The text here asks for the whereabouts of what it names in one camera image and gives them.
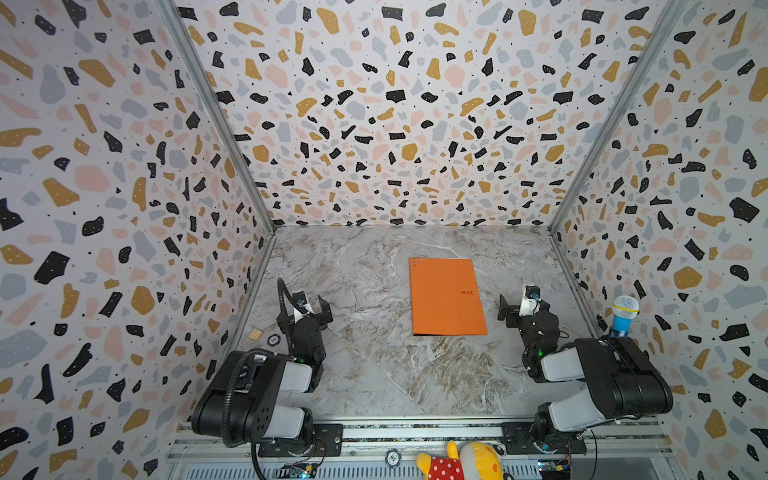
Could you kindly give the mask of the orange folder black inside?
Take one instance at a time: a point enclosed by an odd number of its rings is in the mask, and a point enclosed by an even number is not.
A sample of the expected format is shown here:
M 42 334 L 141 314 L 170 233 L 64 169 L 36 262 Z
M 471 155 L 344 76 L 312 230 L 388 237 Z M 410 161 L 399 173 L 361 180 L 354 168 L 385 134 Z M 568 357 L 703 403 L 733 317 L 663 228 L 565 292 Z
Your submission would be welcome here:
M 409 259 L 413 334 L 488 333 L 471 259 Z

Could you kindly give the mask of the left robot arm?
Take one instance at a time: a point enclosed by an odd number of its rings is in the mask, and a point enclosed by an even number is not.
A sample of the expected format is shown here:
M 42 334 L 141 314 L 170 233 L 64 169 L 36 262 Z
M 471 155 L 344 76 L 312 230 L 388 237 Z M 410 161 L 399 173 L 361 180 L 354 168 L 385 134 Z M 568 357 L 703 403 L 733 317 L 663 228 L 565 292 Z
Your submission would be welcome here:
M 322 332 L 333 314 L 321 297 L 318 312 L 302 291 L 291 300 L 293 311 L 281 303 L 278 315 L 289 352 L 230 352 L 193 411 L 194 433 L 216 437 L 227 447 L 272 444 L 288 455 L 301 456 L 316 447 L 312 412 L 280 405 L 278 396 L 316 390 L 326 359 Z

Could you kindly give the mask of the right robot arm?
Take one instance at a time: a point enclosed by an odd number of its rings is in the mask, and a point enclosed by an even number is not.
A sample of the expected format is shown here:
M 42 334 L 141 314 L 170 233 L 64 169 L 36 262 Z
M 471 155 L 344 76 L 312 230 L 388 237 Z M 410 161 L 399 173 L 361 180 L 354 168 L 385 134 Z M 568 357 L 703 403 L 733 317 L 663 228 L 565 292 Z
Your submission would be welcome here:
M 588 429 L 672 410 L 671 387 L 628 337 L 631 321 L 640 312 L 638 300 L 620 295 L 612 312 L 613 326 L 607 335 L 559 345 L 559 318 L 541 298 L 539 287 L 525 286 L 517 305 L 499 298 L 497 319 L 519 332 L 528 376 L 539 384 L 585 384 L 566 399 L 540 405 L 530 422 L 504 423 L 502 443 L 507 453 L 584 453 L 583 434 Z

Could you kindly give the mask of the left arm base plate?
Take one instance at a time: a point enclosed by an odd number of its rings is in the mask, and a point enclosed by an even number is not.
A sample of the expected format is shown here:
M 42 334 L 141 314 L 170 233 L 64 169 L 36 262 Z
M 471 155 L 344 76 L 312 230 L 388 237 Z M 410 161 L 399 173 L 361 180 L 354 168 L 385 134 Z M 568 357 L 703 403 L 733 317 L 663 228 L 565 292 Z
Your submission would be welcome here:
M 342 453 L 344 425 L 342 423 L 315 424 L 311 432 L 304 431 L 295 439 L 275 439 L 261 443 L 257 453 L 260 458 L 340 457 Z

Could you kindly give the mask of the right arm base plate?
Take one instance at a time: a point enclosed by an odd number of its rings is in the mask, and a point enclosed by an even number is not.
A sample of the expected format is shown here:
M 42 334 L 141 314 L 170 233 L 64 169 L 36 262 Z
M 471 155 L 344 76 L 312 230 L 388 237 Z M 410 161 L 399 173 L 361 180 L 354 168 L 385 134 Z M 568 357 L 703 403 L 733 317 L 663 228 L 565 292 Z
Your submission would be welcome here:
M 501 441 L 508 455 L 565 455 L 587 452 L 580 433 L 559 432 L 534 421 L 504 422 L 501 424 L 501 431 Z

